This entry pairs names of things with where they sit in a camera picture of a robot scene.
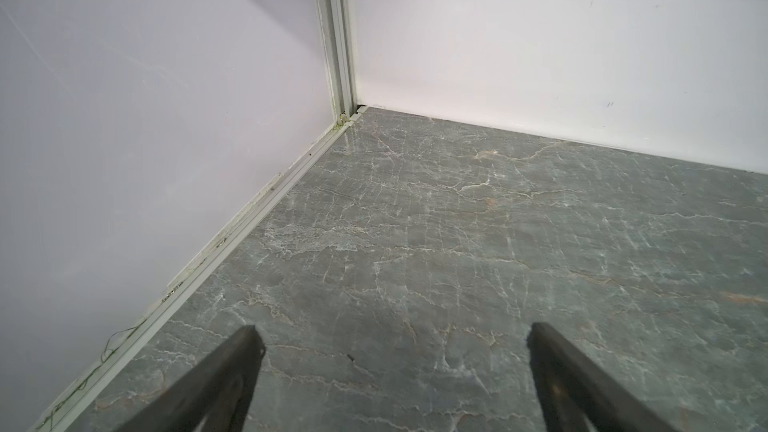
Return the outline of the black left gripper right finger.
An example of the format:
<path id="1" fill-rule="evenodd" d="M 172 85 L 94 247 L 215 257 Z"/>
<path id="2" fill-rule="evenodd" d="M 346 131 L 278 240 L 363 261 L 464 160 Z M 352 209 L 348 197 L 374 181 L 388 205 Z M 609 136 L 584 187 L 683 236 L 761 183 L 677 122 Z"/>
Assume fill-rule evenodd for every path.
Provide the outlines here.
<path id="1" fill-rule="evenodd" d="M 548 431 L 671 431 L 552 325 L 532 324 L 526 343 Z"/>

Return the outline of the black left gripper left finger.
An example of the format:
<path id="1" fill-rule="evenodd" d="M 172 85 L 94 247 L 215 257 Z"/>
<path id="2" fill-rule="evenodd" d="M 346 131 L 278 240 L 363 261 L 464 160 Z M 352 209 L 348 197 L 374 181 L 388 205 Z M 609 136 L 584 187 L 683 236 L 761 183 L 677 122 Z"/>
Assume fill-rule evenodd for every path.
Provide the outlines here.
<path id="1" fill-rule="evenodd" d="M 121 431 L 241 431 L 266 354 L 253 325 L 242 326 Z"/>

